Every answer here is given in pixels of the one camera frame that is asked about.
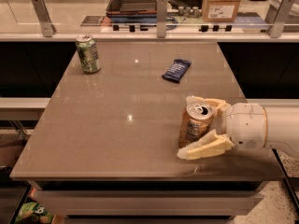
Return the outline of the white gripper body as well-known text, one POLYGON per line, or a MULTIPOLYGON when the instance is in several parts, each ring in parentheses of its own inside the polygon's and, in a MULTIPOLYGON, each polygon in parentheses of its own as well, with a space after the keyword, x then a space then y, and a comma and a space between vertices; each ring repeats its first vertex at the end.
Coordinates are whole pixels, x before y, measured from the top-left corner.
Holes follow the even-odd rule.
POLYGON ((265 110, 258 104, 237 103, 222 113, 222 131, 240 149, 263 148, 266 124, 265 110))

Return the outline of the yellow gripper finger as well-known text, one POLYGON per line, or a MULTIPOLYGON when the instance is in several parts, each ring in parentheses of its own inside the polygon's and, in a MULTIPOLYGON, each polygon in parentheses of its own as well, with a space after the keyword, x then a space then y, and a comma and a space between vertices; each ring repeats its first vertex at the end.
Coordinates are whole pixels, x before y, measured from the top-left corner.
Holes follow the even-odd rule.
POLYGON ((212 107, 214 116, 221 116, 224 111, 226 111, 231 105, 228 104, 225 100, 216 99, 216 98, 203 98, 198 96, 187 96, 186 102, 190 103, 193 101, 199 101, 207 103, 212 107))
POLYGON ((233 142, 226 134, 217 134, 212 130, 186 147, 178 150, 177 156, 182 160, 198 160, 224 154, 234 147, 233 142))

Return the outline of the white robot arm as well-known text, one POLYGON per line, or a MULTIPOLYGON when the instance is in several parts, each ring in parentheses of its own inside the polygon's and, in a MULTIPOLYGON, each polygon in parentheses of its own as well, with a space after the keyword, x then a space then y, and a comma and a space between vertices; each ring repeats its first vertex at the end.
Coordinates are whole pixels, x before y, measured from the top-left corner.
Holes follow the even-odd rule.
POLYGON ((299 110, 188 96, 178 145, 178 157, 188 161, 233 148, 278 149, 299 158, 299 110))

